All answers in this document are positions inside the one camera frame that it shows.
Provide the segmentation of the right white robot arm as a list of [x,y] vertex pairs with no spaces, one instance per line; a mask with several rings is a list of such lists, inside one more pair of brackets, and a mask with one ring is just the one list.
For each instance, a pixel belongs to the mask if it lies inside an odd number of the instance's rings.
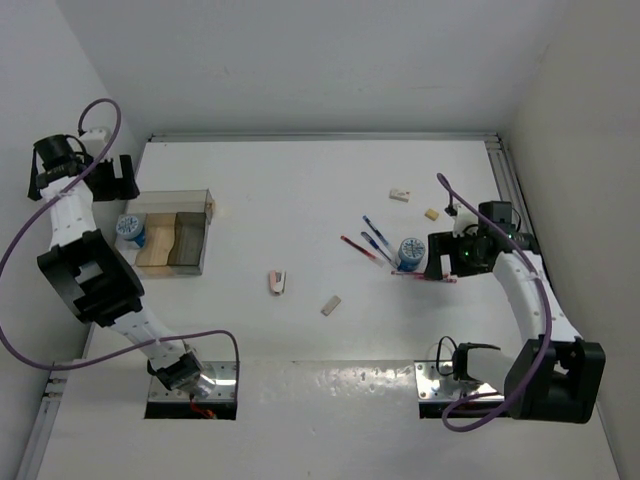
[[467,425],[447,423],[454,432],[476,430],[502,414],[515,420],[585,424],[593,413],[606,355],[572,326],[546,278],[535,237],[514,230],[481,228],[475,235],[434,233],[427,238],[428,280],[441,280],[442,257],[457,277],[492,274],[511,306],[522,348],[512,358],[492,344],[461,343],[453,355],[453,378],[487,383],[502,396]]

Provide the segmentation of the yellow eraser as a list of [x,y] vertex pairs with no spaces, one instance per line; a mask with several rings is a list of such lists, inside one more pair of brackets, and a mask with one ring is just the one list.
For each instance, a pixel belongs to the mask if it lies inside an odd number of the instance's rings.
[[428,209],[425,212],[425,217],[432,220],[432,221],[436,221],[439,217],[439,213],[436,210],[433,209]]

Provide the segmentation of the pink stapler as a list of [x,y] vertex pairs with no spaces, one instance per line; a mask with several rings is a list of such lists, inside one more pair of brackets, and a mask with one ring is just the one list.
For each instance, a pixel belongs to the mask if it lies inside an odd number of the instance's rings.
[[268,275],[269,288],[274,296],[280,296],[286,288],[286,271],[271,270]]

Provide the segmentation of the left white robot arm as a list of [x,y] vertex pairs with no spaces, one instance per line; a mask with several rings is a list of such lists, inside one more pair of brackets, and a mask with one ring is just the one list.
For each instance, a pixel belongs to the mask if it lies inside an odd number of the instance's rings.
[[94,202],[139,194],[130,156],[121,156],[117,176],[112,161],[98,160],[99,151],[65,134],[34,144],[28,196],[53,204],[52,240],[48,252],[38,257],[38,267],[79,321],[127,338],[167,390],[204,399],[214,383],[195,350],[145,306],[139,277],[96,225]]

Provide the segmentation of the blue refill pen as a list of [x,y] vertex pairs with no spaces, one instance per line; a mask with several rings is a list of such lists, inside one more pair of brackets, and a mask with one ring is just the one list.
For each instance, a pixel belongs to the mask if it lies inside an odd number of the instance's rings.
[[381,245],[383,245],[387,250],[391,250],[392,246],[390,244],[390,242],[382,235],[382,233],[379,231],[379,229],[372,223],[372,221],[369,219],[368,216],[363,215],[362,219],[364,220],[364,222],[367,224],[367,226],[369,227],[369,229],[374,233],[374,235],[378,238],[378,240],[381,242]]

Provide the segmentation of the grey white eraser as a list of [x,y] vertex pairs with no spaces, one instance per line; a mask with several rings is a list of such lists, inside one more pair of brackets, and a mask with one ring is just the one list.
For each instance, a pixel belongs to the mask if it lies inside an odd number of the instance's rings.
[[340,297],[336,295],[332,296],[322,307],[321,313],[324,316],[329,316],[340,303],[341,303]]

